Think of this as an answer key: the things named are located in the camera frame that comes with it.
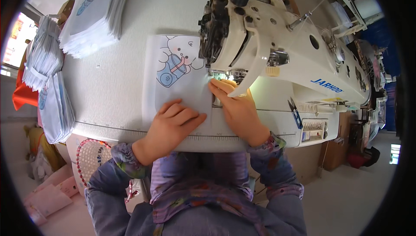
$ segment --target hand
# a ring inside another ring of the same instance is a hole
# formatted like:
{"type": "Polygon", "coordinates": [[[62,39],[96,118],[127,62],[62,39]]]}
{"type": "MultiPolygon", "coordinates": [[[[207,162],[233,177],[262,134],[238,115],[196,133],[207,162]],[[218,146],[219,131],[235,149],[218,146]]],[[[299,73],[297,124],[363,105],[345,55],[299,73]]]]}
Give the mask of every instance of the hand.
{"type": "Polygon", "coordinates": [[[153,119],[143,139],[133,143],[133,154],[144,166],[167,156],[194,129],[205,121],[207,115],[180,104],[182,99],[163,104],[153,119]]]}
{"type": "Polygon", "coordinates": [[[247,89],[247,96],[228,97],[227,94],[237,87],[236,82],[226,79],[221,81],[211,79],[208,87],[223,104],[226,122],[232,132],[247,141],[252,147],[260,146],[266,142],[270,131],[261,124],[257,116],[256,105],[250,89],[247,89]]]}

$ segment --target red fabric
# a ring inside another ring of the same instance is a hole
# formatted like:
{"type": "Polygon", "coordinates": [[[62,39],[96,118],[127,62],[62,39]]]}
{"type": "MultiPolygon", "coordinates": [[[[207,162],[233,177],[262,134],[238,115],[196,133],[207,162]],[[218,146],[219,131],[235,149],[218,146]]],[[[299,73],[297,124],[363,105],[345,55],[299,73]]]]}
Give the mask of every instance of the red fabric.
{"type": "Polygon", "coordinates": [[[353,168],[356,169],[359,169],[365,164],[365,162],[369,161],[369,159],[361,156],[360,154],[348,154],[346,156],[346,160],[353,168]]]}
{"type": "Polygon", "coordinates": [[[31,88],[27,87],[26,84],[22,82],[23,70],[24,64],[22,62],[19,67],[18,78],[16,80],[16,90],[12,95],[13,105],[16,110],[20,109],[20,107],[22,107],[25,103],[37,107],[37,99],[39,97],[38,91],[33,92],[31,88]]]}

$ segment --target stack of printed fabric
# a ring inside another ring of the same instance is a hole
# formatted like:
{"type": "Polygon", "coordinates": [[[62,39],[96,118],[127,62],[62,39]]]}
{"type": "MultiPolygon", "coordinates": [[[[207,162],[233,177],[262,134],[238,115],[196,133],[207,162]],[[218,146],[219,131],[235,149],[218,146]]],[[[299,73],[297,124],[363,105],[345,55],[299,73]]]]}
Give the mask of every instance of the stack of printed fabric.
{"type": "Polygon", "coordinates": [[[74,58],[83,58],[117,42],[125,3],[126,0],[75,0],[59,36],[60,48],[74,58]]]}
{"type": "Polygon", "coordinates": [[[26,49],[22,81],[33,91],[43,89],[48,79],[62,68],[63,54],[58,41],[60,32],[55,21],[43,16],[36,36],[26,49]]]}
{"type": "Polygon", "coordinates": [[[65,142],[71,135],[75,116],[64,85],[62,72],[48,79],[39,92],[38,108],[49,144],[65,142]]]}

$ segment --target cartoon bear print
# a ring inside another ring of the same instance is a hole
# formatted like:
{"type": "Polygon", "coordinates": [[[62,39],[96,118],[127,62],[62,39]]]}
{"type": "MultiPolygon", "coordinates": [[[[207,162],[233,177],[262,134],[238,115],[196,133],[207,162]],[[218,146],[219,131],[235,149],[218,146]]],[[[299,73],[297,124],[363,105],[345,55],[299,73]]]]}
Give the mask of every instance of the cartoon bear print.
{"type": "Polygon", "coordinates": [[[201,69],[204,63],[198,58],[198,40],[184,42],[180,36],[165,36],[166,47],[160,48],[157,80],[164,87],[169,88],[180,77],[189,73],[191,69],[201,69]]]}

